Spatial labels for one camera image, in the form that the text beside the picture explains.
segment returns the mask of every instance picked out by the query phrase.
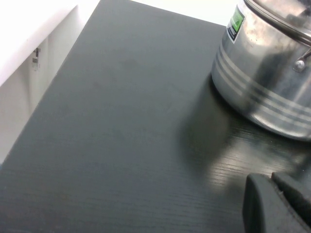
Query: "black table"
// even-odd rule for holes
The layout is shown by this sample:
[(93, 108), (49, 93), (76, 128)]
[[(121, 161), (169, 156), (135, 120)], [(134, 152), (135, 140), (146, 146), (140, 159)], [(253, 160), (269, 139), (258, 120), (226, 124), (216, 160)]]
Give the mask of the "black table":
[(241, 233), (249, 172), (310, 187), (310, 144), (215, 90), (224, 31), (102, 0), (2, 165), (0, 231)]

